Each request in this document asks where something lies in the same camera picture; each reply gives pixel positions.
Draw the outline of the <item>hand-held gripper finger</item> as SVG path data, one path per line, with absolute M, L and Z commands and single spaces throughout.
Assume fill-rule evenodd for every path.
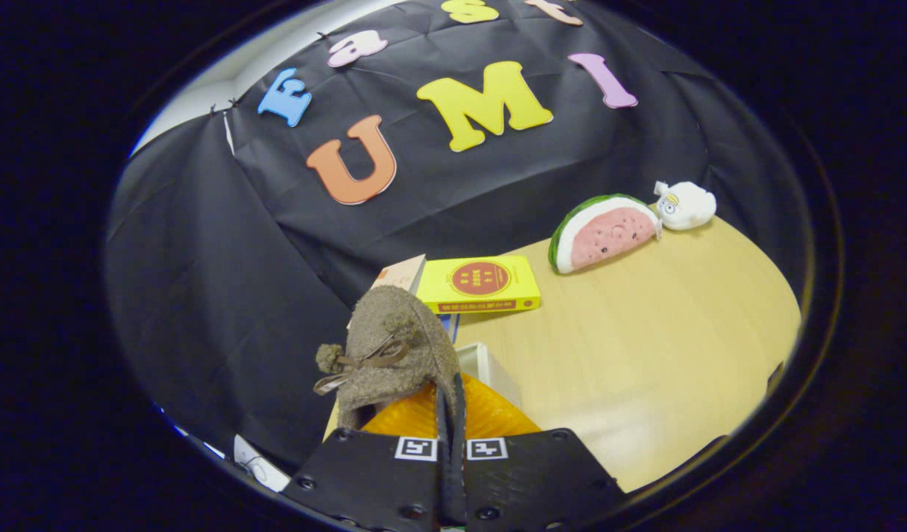
M 467 437 L 480 413 L 455 379 L 451 408 L 451 521 L 467 531 L 575 531 L 621 508 L 628 495 L 568 428 Z
M 436 437 L 339 427 L 284 488 L 284 498 L 362 531 L 437 531 L 449 459 L 449 409 L 436 398 Z

